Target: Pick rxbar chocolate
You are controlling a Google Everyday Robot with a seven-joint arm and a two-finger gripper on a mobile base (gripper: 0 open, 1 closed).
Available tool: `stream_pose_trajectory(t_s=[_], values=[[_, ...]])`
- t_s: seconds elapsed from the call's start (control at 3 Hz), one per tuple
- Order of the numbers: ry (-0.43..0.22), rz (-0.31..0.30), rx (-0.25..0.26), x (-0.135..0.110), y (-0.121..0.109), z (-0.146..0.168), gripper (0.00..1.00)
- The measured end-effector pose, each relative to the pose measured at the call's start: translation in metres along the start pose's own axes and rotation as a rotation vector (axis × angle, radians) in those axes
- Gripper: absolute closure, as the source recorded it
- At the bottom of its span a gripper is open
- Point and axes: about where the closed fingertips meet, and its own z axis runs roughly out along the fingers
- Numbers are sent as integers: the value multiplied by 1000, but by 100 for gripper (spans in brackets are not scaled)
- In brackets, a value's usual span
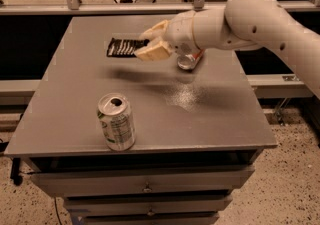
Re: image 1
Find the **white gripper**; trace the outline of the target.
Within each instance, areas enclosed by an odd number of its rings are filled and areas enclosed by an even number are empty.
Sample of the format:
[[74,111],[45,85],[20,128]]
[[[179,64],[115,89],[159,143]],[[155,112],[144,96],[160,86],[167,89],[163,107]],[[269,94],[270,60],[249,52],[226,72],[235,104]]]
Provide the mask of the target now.
[[199,48],[193,36],[195,14],[195,11],[179,13],[170,21],[163,20],[144,31],[139,38],[150,42],[137,49],[135,56],[142,61],[165,60],[171,56],[170,47],[179,55],[197,53]]

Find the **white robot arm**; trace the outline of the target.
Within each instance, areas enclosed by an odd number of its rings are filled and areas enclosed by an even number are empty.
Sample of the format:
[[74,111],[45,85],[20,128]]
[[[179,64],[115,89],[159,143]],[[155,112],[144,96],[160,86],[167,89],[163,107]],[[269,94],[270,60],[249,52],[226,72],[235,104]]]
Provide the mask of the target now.
[[277,0],[227,0],[222,7],[187,11],[140,35],[148,44],[135,51],[144,61],[204,49],[264,47],[320,98],[320,35],[304,27]]

